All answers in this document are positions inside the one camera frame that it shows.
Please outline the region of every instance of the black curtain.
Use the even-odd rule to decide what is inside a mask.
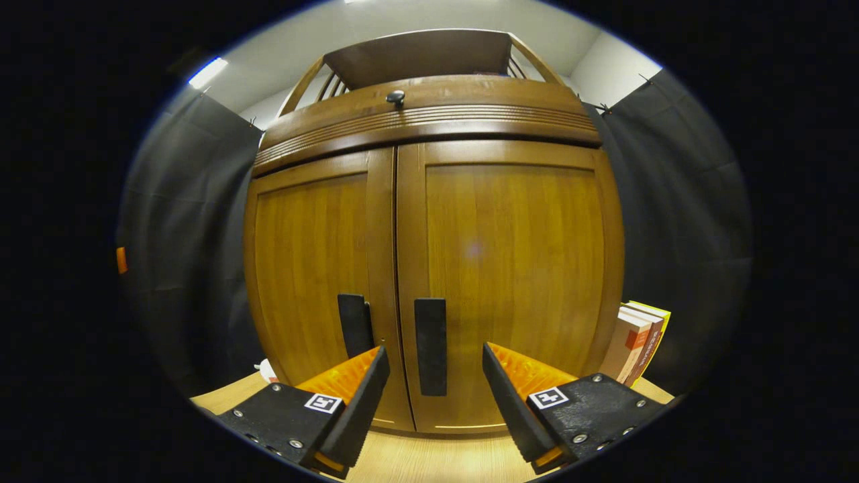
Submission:
[[[242,224],[262,131],[185,87],[156,117],[120,204],[128,297],[185,396],[254,372],[265,355],[247,304]]]
[[[743,176],[716,122],[666,70],[608,111],[585,105],[624,216],[624,301],[671,311],[645,376],[691,390],[725,350],[752,266]]]

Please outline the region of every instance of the wooden cabinet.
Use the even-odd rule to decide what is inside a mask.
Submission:
[[[337,295],[364,295],[375,343],[390,348],[376,422],[413,431],[399,356],[393,157],[393,148],[335,156],[252,183],[245,270],[263,350],[291,385],[348,358]]]
[[[602,304],[608,297],[617,307],[620,297],[613,250],[623,252],[619,212],[603,201],[616,197],[610,178],[601,151],[575,146],[399,147],[399,312],[418,431],[503,429],[481,369],[487,340],[571,374],[599,364],[611,328],[600,324]],[[421,297],[446,302],[443,397],[413,383],[420,379],[413,301]]]
[[[415,48],[444,35],[433,32]],[[509,46],[497,34],[487,65],[504,65],[497,49]],[[332,56],[349,92],[292,112],[294,92],[260,143],[245,266],[265,354],[293,385],[343,362],[337,296],[361,294],[391,363],[374,425],[504,431],[481,370],[485,341],[580,376],[597,371],[611,338],[623,225],[599,137],[542,64],[545,83],[449,71],[401,79],[391,69],[364,85],[367,76],[342,70],[357,69],[350,55]],[[383,101],[394,89],[403,106]],[[418,350],[424,298],[445,303],[441,351]],[[439,362],[427,358],[443,358],[433,375],[442,390],[425,391],[421,368]]]

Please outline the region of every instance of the stack of books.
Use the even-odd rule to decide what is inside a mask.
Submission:
[[[643,303],[621,303],[600,372],[627,387],[635,387],[656,354],[670,317],[671,312]]]

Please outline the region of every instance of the wooden door panel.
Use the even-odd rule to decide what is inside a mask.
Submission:
[[[600,351],[609,244],[599,162],[571,146],[455,141],[403,146],[398,164],[400,316],[417,430],[503,430],[481,368],[485,341],[576,375]],[[416,384],[416,297],[447,301],[444,397]]]
[[[265,193],[257,205],[257,277],[274,350],[300,383],[346,356],[336,297],[368,293],[367,175]]]
[[[246,277],[266,356],[297,385],[348,359],[337,294],[364,295],[391,366],[375,423],[413,431],[393,267],[393,149],[313,162],[255,180]]]

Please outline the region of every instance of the book spine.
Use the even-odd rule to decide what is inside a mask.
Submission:
[[[648,335],[650,334],[649,327],[644,328],[641,332],[636,333],[635,331],[631,331],[626,338],[626,348],[630,350],[630,355],[626,359],[626,364],[624,364],[624,368],[620,371],[617,380],[625,381],[629,376],[632,369],[635,367],[636,362],[638,361],[638,357],[641,355],[642,349],[644,348],[645,342],[648,340]]]
[[[664,336],[665,336],[665,331],[667,331],[667,330],[668,330],[668,321],[669,321],[669,320],[671,320],[671,319],[670,319],[670,317],[671,317],[671,314],[670,314],[670,313],[669,313],[668,315],[666,315],[666,316],[665,316],[665,321],[664,321],[664,322],[662,322],[662,330],[661,330],[661,333],[660,333],[660,335],[659,335],[659,338],[656,340],[656,346],[654,346],[654,348],[653,348],[653,354],[651,354],[651,355],[650,355],[650,359],[648,359],[648,360],[644,363],[644,367],[642,368],[642,373],[638,376],[638,378],[636,378],[635,380],[633,380],[633,381],[632,381],[632,384],[630,385],[630,388],[634,388],[634,387],[636,386],[636,382],[638,382],[638,379],[641,379],[641,376],[643,376],[643,375],[644,375],[644,371],[646,371],[646,370],[647,370],[648,366],[650,365],[650,361],[652,361],[652,360],[653,360],[653,356],[656,354],[656,351],[658,351],[658,350],[659,350],[659,344],[661,344],[661,343],[662,343],[662,339],[663,339],[663,338],[664,338]]]
[[[638,358],[635,366],[633,367],[630,374],[626,377],[624,381],[624,385],[626,387],[631,388],[632,383],[637,381],[639,377],[641,377],[644,372],[644,368],[647,367],[647,364],[650,362],[650,359],[653,358],[653,355],[656,352],[656,346],[659,343],[659,339],[662,337],[662,327],[665,324],[665,319],[656,322],[650,328],[650,336],[647,339],[647,343],[644,345],[641,356]]]

